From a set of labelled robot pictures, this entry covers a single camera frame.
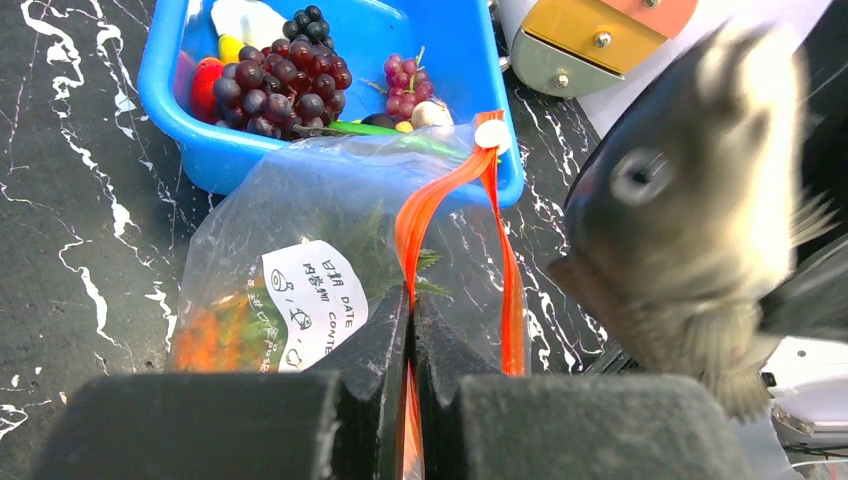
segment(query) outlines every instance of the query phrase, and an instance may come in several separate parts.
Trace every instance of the yellow fruit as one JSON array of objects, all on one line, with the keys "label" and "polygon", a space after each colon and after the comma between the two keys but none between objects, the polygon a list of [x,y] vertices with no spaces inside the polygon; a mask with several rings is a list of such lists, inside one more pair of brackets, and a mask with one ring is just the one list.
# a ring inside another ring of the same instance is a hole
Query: yellow fruit
[{"label": "yellow fruit", "polygon": [[218,55],[225,64],[238,63],[238,52],[243,47],[244,43],[232,35],[221,35],[218,39]]},{"label": "yellow fruit", "polygon": [[409,133],[412,131],[412,124],[409,122],[399,122],[395,125],[395,130],[402,133]]}]

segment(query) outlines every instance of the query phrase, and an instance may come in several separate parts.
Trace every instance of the blue plastic bin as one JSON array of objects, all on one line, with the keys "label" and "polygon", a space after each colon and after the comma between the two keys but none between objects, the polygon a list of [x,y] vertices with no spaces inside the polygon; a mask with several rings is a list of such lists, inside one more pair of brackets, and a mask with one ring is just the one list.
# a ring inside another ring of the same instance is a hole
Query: blue plastic bin
[{"label": "blue plastic bin", "polygon": [[[217,56],[217,35],[209,15],[214,0],[159,0],[139,73],[141,102],[153,123],[180,147],[183,168],[203,190],[229,194],[280,140],[216,127],[193,118],[188,92],[196,63]],[[309,4],[324,11],[336,51],[348,63],[354,84],[346,91],[341,120],[383,111],[385,97],[361,79],[384,84],[383,62],[392,53],[415,56],[426,47],[423,65],[455,113],[457,123],[503,109],[513,131],[494,32],[484,0],[267,0],[287,19]],[[499,167],[502,207],[518,201],[524,171],[518,148]],[[315,159],[321,168],[321,159]],[[460,203],[488,204],[479,182],[452,194]]]}]

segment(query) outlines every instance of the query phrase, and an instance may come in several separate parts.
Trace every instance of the plastic bag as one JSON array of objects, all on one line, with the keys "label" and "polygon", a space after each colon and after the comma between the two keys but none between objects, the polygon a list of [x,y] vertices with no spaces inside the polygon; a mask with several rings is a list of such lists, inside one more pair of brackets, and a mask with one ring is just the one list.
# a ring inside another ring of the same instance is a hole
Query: plastic bag
[{"label": "plastic bag", "polygon": [[[483,358],[523,374],[526,308],[499,222],[497,148],[475,144],[478,125],[502,115],[266,155],[192,237],[172,369],[301,371],[408,280]],[[495,215],[445,201],[478,177]]]}]

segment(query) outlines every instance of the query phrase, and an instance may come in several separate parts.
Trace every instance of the white cable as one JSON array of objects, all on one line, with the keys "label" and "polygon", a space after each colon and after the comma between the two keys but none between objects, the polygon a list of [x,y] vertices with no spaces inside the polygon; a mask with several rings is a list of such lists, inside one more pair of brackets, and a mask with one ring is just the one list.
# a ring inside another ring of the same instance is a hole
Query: white cable
[{"label": "white cable", "polygon": [[848,463],[848,458],[835,458],[833,460],[811,460],[809,462],[793,463],[790,467],[803,467],[805,465],[825,465],[833,463]]}]

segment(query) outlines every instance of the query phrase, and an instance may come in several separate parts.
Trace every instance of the yellow drawer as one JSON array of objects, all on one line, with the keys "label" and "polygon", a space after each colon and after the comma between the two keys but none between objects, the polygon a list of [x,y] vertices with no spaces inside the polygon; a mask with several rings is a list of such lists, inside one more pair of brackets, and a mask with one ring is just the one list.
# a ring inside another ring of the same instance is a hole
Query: yellow drawer
[{"label": "yellow drawer", "polygon": [[531,36],[619,74],[642,63],[666,41],[600,0],[539,0],[521,27]]}]

